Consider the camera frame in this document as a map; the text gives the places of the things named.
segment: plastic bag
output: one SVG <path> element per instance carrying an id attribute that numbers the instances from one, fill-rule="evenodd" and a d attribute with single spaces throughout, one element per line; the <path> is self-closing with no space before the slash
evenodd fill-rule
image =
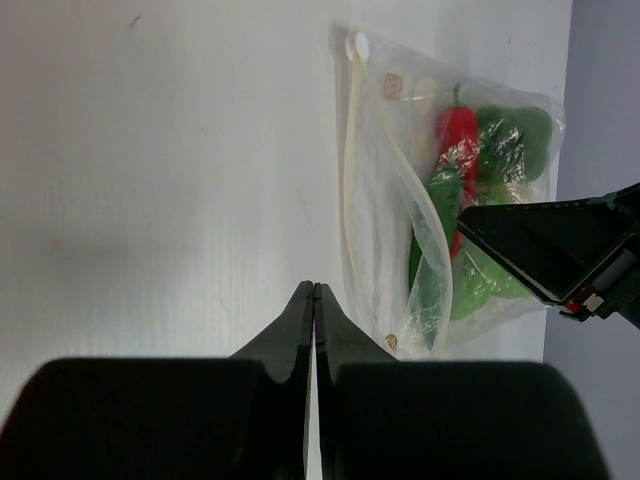
<path id="1" fill-rule="evenodd" d="M 462 237 L 457 216 L 549 200 L 562 107 L 377 35 L 349 35 L 346 46 L 342 221 L 354 321 L 399 358 L 438 358 L 542 309 Z"/>

